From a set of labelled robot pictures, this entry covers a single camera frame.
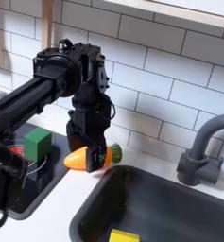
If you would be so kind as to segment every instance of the gray faucet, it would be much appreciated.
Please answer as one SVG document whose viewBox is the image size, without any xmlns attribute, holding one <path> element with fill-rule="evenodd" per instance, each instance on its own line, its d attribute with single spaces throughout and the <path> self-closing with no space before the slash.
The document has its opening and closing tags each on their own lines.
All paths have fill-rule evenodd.
<svg viewBox="0 0 224 242">
<path fill-rule="evenodd" d="M 224 114 L 212 118 L 200 128 L 192 148 L 181 155 L 177 167 L 181 183 L 195 186 L 200 180 L 213 184 L 218 181 L 224 159 L 212 160 L 205 155 L 205 150 L 212 136 L 220 130 L 224 130 Z"/>
</svg>

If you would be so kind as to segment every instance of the sink basin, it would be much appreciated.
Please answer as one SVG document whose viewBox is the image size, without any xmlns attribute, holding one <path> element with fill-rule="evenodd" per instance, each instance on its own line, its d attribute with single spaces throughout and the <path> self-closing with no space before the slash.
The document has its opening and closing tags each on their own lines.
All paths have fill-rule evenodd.
<svg viewBox="0 0 224 242">
<path fill-rule="evenodd" d="M 72 242 L 224 242 L 224 200 L 130 166 L 109 170 L 70 224 Z"/>
</svg>

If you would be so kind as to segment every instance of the green cube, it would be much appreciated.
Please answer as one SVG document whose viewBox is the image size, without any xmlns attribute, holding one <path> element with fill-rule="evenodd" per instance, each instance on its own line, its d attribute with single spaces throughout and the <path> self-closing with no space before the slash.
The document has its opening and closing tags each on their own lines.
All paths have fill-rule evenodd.
<svg viewBox="0 0 224 242">
<path fill-rule="evenodd" d="M 36 128 L 24 136 L 25 157 L 38 162 L 51 152 L 52 133 Z"/>
</svg>

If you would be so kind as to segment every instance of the yellow object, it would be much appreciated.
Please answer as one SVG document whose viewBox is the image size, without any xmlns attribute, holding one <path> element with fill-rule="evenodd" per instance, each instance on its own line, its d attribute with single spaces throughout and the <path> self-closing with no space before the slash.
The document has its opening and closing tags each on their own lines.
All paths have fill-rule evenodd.
<svg viewBox="0 0 224 242">
<path fill-rule="evenodd" d="M 109 242 L 139 242 L 139 235 L 112 230 Z"/>
<path fill-rule="evenodd" d="M 82 147 L 64 159 L 64 165 L 73 170 L 86 170 L 86 149 L 87 147 Z M 107 146 L 107 156 L 104 166 L 108 166 L 112 161 L 112 151 L 109 146 Z"/>
</svg>

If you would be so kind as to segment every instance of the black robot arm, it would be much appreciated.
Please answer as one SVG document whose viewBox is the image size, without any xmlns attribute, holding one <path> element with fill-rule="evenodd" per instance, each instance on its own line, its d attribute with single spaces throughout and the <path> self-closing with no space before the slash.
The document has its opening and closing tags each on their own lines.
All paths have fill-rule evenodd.
<svg viewBox="0 0 224 242">
<path fill-rule="evenodd" d="M 59 97 L 74 96 L 75 110 L 69 112 L 67 124 L 70 149 L 88 147 L 88 172 L 103 166 L 104 131 L 110 126 L 112 103 L 104 94 L 109 79 L 100 51 L 97 46 L 62 40 L 58 48 L 48 48 L 33 60 L 34 79 L 0 100 L 0 227 L 7 218 L 7 209 L 20 195 L 27 170 L 27 162 L 2 144 L 45 105 Z"/>
</svg>

